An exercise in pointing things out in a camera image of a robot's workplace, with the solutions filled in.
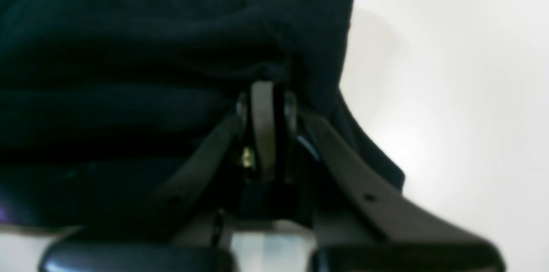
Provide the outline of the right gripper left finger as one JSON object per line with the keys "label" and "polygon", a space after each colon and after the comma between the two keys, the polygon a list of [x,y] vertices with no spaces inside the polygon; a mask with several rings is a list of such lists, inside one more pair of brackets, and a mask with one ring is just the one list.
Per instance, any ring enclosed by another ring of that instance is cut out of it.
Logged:
{"label": "right gripper left finger", "polygon": [[141,207],[46,250],[41,272],[233,272],[231,226],[247,182],[275,180],[275,85],[253,83]]}

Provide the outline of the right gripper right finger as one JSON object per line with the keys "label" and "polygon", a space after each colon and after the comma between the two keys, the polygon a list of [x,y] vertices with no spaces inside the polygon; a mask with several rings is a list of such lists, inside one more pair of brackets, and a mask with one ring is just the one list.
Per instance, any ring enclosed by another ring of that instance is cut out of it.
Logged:
{"label": "right gripper right finger", "polygon": [[404,198],[332,125],[276,91],[287,144],[284,181],[294,186],[316,247],[307,272],[504,272],[490,241]]}

